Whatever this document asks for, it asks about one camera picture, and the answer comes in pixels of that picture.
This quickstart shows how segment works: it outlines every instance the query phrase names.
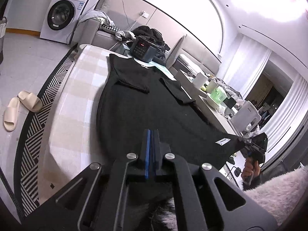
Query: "washing machine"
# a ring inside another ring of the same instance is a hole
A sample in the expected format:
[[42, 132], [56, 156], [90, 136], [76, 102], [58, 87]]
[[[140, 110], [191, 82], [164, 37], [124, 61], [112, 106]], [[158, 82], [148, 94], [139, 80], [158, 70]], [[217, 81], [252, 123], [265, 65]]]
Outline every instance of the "washing machine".
[[88, 0], [51, 0], [40, 38], [69, 44]]

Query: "white bowl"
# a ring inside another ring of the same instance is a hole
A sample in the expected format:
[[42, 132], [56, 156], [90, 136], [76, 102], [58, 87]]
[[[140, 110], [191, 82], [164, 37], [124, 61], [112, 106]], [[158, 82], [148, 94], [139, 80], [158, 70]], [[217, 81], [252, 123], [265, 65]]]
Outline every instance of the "white bowl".
[[211, 97], [210, 94], [207, 94], [208, 97], [205, 99], [206, 102], [214, 109], [219, 110], [219, 104], [217, 104]]

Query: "laundry basket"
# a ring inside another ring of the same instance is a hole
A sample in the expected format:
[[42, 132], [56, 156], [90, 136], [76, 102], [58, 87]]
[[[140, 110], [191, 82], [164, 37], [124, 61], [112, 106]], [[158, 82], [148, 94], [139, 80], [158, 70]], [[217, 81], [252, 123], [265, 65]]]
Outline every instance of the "laundry basket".
[[3, 61], [3, 42], [4, 42], [4, 34], [7, 28], [7, 18], [3, 17], [0, 20], [0, 64]]

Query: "black sleeve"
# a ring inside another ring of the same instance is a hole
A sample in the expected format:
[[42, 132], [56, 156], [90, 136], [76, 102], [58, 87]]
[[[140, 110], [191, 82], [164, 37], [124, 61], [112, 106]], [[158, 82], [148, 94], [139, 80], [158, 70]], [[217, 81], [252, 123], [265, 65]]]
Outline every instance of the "black sleeve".
[[251, 181], [250, 186], [248, 186], [247, 184], [243, 183], [243, 191], [249, 190], [249, 189], [254, 189], [257, 186], [261, 185], [262, 182], [262, 173], [259, 174], [259, 176], [257, 176], [256, 178], [253, 178], [253, 180]]

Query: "checkered tablecloth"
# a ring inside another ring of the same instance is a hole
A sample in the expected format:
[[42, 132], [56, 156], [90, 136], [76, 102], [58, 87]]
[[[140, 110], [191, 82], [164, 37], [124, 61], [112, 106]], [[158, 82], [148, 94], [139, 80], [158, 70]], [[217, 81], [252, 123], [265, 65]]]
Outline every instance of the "checkered tablecloth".
[[[98, 146], [95, 122], [98, 102], [110, 71], [107, 61], [110, 53], [113, 52], [86, 46], [67, 73], [63, 89], [58, 91], [48, 116], [39, 156], [40, 204], [90, 163], [106, 162], [102, 148]], [[159, 64], [137, 62], [144, 66], [155, 65], [174, 80], [173, 75]]]

